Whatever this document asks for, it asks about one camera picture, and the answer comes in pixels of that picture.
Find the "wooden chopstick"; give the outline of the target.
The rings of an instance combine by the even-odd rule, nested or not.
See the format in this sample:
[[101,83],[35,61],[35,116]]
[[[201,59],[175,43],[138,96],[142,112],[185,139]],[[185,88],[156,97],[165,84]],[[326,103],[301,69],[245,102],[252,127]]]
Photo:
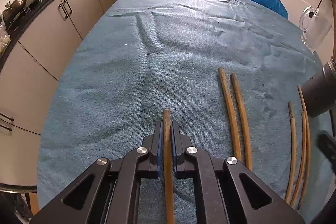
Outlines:
[[238,106],[238,111],[240,115],[241,130],[243,134],[244,142],[244,155],[245,155],[245,166],[252,171],[253,161],[252,161],[252,146],[251,146],[251,136],[249,131],[249,124],[247,118],[247,112],[245,109],[245,103],[243,100],[242,92],[240,90],[240,85],[238,78],[235,73],[230,74],[231,84],[234,89],[236,103]]
[[234,151],[234,157],[238,160],[242,159],[242,153],[240,148],[240,139],[239,139],[239,131],[238,131],[238,123],[236,120],[235,109],[233,105],[233,100],[231,97],[231,92],[228,86],[227,78],[225,75],[225,71],[222,67],[218,68],[219,79],[221,82],[224,100],[226,103],[228,119],[230,123],[231,137],[232,137],[232,147]]
[[305,164],[306,164],[306,143],[307,143],[307,118],[306,118],[306,112],[301,112],[301,123],[302,123],[302,145],[301,145],[301,160],[299,165],[299,172],[298,172],[298,178],[295,185],[295,190],[293,193],[293,196],[291,198],[290,206],[294,207],[296,204],[296,200],[298,198],[299,190],[301,189],[301,184],[303,182],[303,174],[305,171]]
[[291,101],[288,102],[288,111],[290,119],[291,152],[290,152],[290,172],[285,194],[285,202],[287,204],[290,204],[290,198],[294,184],[295,167],[296,167],[296,125],[294,117],[294,107]]
[[163,110],[163,169],[165,186],[166,221],[175,223],[174,192],[173,192],[173,164],[171,157],[171,118],[170,110]]
[[307,114],[307,108],[306,108],[306,103],[303,97],[303,91],[302,87],[298,85],[298,92],[299,92],[299,97],[301,100],[301,105],[302,105],[302,110],[303,110],[303,115],[304,115],[304,120],[305,120],[305,137],[306,137],[306,146],[305,146],[305,152],[306,152],[306,162],[305,162],[305,173],[303,177],[303,187],[301,191],[301,196],[298,202],[297,209],[301,209],[304,198],[306,195],[307,187],[309,184],[309,177],[310,177],[310,164],[311,164],[311,133],[310,133],[310,125],[309,125],[309,118]]

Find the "lower kitchen cabinets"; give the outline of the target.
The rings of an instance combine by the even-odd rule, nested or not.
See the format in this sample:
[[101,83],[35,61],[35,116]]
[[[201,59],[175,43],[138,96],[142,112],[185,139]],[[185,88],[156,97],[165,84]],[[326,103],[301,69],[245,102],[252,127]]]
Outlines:
[[2,184],[36,185],[41,133],[64,69],[111,8],[146,1],[158,0],[45,0],[19,25],[1,54]]

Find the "black utensil holder cup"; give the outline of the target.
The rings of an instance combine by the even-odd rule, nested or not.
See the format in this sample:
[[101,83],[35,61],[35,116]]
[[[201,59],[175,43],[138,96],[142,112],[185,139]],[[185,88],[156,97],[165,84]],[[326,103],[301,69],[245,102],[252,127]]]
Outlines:
[[302,86],[306,112],[309,116],[317,117],[335,106],[335,86],[335,61],[330,59],[321,71]]

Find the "clear glass mug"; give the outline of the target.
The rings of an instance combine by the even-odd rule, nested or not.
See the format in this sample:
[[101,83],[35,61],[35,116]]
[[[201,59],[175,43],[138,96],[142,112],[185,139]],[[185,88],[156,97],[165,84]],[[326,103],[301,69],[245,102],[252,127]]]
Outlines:
[[319,9],[308,6],[299,18],[301,40],[314,53],[331,30],[331,24]]

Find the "blue towel table cover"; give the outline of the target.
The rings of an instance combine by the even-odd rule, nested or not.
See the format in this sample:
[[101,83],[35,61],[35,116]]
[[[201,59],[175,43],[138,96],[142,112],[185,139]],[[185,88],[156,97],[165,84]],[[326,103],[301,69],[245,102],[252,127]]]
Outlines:
[[[235,73],[247,112],[253,172],[285,201],[290,172],[290,119],[294,107],[298,178],[302,105],[298,92],[322,69],[302,42],[301,30],[250,0],[158,0],[111,8],[81,42],[60,78],[42,135],[38,164],[41,209],[97,159],[120,159],[140,147],[163,123],[190,137],[218,159],[234,157],[230,123],[218,68],[225,71],[238,123],[230,74]],[[309,118],[311,144],[331,134],[328,114]],[[313,147],[301,209],[303,223],[319,222],[331,180],[326,157]],[[141,180],[136,223],[167,223],[164,169]],[[175,223],[197,223],[193,181],[173,170]]]

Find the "metal pot with lid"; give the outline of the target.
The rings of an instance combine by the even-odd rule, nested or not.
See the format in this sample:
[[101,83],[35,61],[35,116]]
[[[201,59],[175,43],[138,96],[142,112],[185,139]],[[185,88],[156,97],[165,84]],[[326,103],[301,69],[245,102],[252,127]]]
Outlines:
[[27,0],[8,1],[5,4],[5,10],[2,12],[3,20],[5,23],[11,23],[13,19],[23,10]]

